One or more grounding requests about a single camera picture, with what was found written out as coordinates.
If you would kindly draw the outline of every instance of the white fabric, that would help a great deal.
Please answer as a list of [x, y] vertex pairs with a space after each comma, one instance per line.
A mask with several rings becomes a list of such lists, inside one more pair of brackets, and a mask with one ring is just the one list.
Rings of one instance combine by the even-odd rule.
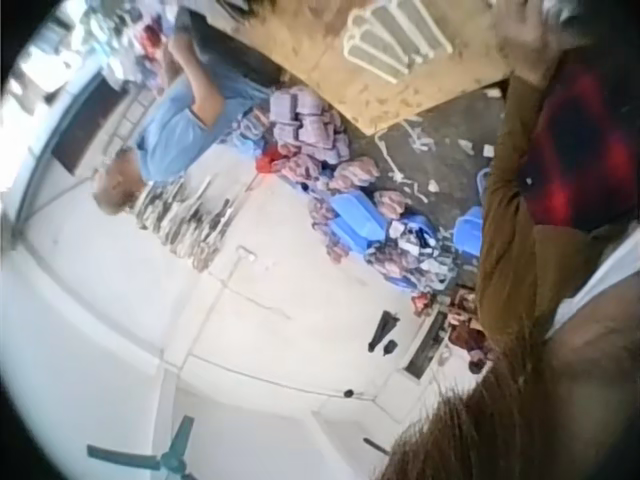
[[627, 239], [604, 261], [587, 285], [575, 297], [563, 300], [547, 338], [553, 335], [573, 315], [599, 293], [640, 271], [640, 227], [636, 226]]

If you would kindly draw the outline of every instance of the brown jacket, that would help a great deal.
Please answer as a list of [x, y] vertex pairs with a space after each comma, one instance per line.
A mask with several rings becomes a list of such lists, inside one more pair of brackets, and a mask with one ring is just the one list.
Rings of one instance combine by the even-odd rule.
[[544, 335], [560, 302], [580, 289], [607, 243], [621, 231], [609, 228], [587, 235], [571, 228], [534, 225], [516, 177], [542, 95], [524, 80], [512, 78], [487, 183], [478, 315], [489, 340], [498, 347], [526, 324]]

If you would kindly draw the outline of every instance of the hand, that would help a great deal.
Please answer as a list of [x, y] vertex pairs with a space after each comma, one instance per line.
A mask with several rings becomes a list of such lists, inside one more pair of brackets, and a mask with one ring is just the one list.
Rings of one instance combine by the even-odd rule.
[[173, 37], [169, 39], [169, 53], [171, 53], [179, 63], [182, 63], [185, 58], [194, 56], [195, 50], [191, 36], [184, 32], [177, 32], [173, 35]]
[[498, 0], [496, 27], [514, 74], [544, 88], [562, 52], [560, 35], [545, 22], [543, 0]]

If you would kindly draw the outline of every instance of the brown sleeve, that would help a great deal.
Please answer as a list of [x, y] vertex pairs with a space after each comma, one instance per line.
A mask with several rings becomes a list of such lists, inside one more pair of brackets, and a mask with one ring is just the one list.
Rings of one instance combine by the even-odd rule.
[[[483, 277], [492, 275], [496, 263], [514, 241], [520, 208], [517, 174], [538, 121], [542, 93], [519, 77], [511, 78], [502, 132], [487, 182], [479, 285]], [[478, 297], [478, 302], [481, 302], [480, 289]]]

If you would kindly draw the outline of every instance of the red plaid fabric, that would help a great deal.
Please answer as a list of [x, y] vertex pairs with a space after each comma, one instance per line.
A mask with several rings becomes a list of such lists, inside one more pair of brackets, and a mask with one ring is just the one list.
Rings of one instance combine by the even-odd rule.
[[576, 53], [545, 100], [518, 179], [538, 225], [590, 232], [637, 212], [640, 84], [604, 63]]

